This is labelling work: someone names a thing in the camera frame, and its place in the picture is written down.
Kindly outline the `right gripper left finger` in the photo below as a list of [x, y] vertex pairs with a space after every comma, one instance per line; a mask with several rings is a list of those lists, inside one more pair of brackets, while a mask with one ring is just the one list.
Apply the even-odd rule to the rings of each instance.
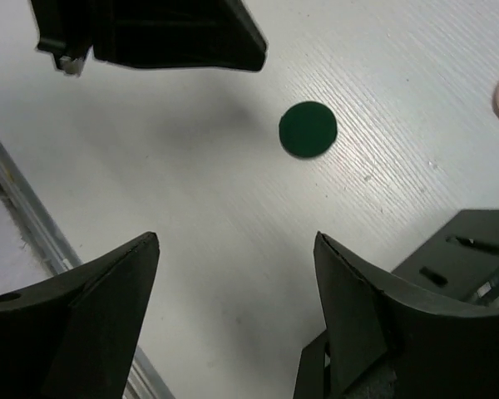
[[120, 398], [160, 257], [152, 232], [0, 295], [0, 398]]

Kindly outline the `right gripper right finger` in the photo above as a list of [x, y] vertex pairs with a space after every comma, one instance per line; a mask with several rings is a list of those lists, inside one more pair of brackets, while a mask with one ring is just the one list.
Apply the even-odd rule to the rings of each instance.
[[323, 233], [314, 266], [331, 397], [499, 398], [499, 308], [409, 283]]

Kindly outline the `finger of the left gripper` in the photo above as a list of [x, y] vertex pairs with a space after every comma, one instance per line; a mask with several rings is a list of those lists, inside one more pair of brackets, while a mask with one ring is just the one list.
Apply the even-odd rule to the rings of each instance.
[[96, 59], [135, 69], [260, 71], [267, 42], [241, 1], [94, 1]]

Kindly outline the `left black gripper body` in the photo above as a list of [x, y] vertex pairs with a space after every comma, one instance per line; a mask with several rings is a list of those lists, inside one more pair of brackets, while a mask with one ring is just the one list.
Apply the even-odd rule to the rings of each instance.
[[57, 71], [80, 76], [92, 46], [90, 4], [77, 0], [31, 0], [38, 31], [36, 49], [52, 57]]

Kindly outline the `green round compact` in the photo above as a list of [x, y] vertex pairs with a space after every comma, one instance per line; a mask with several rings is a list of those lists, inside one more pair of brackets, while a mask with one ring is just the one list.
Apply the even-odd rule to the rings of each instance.
[[321, 156], [333, 145], [337, 136], [334, 113], [316, 101], [291, 106], [279, 120], [279, 142], [295, 158]]

